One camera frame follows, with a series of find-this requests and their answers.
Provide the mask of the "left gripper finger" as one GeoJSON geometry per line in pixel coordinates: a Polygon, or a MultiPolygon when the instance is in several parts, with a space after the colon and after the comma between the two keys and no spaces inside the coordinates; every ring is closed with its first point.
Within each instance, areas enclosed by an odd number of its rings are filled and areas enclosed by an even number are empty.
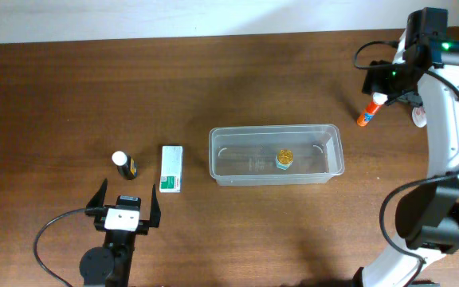
{"type": "Polygon", "coordinates": [[[108,180],[104,179],[99,190],[92,196],[85,206],[84,214],[89,217],[96,217],[104,213],[104,199],[108,187],[108,180]]]}
{"type": "Polygon", "coordinates": [[[159,228],[161,215],[162,213],[157,198],[156,185],[153,185],[151,192],[151,206],[149,219],[141,221],[140,226],[143,228],[159,228]]]}

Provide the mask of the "orange tube white cap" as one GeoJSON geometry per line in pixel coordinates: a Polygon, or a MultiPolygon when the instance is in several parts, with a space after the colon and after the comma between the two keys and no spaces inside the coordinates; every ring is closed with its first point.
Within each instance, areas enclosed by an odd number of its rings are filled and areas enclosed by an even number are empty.
{"type": "Polygon", "coordinates": [[[388,95],[379,92],[374,92],[370,103],[361,113],[356,123],[360,127],[365,127],[371,121],[371,119],[374,117],[377,111],[387,102],[387,100],[388,95]]]}

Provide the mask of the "white spray bottle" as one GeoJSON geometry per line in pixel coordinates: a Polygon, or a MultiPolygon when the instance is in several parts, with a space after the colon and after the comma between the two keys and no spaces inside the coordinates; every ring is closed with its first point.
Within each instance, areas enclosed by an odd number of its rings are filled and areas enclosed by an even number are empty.
{"type": "Polygon", "coordinates": [[[415,107],[411,113],[412,121],[418,128],[424,128],[427,125],[426,111],[423,107],[415,107]]]}

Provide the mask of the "small jar gold lid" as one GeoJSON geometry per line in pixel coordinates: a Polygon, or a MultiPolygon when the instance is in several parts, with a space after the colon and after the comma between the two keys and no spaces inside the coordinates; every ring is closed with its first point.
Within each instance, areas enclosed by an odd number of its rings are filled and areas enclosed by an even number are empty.
{"type": "Polygon", "coordinates": [[[287,170],[293,163],[294,156],[291,150],[281,149],[275,158],[277,168],[287,170]]]}

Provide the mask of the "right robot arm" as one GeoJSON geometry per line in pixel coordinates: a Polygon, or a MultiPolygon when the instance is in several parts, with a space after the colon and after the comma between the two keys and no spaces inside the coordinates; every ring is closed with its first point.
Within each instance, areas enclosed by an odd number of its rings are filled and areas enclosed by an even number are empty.
{"type": "Polygon", "coordinates": [[[354,286],[409,286],[428,265],[459,250],[459,41],[442,29],[405,30],[390,41],[392,62],[368,65],[382,93],[397,97],[417,93],[426,111],[429,147],[425,179],[406,183],[384,198],[379,225],[386,249],[355,274],[354,286]],[[390,200],[398,202],[395,236],[385,225],[390,200]]]}

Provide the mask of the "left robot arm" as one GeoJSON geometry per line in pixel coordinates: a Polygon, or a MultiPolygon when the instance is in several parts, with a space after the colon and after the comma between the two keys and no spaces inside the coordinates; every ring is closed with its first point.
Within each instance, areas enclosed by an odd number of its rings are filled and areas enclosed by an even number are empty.
{"type": "Polygon", "coordinates": [[[127,286],[135,238],[148,235],[149,229],[160,224],[161,210],[155,187],[151,192],[148,219],[140,217],[141,199],[138,197],[121,195],[116,204],[105,205],[107,187],[108,181],[104,180],[84,212],[94,218],[96,230],[105,233],[103,245],[91,248],[80,260],[79,270],[84,286],[127,286]]]}

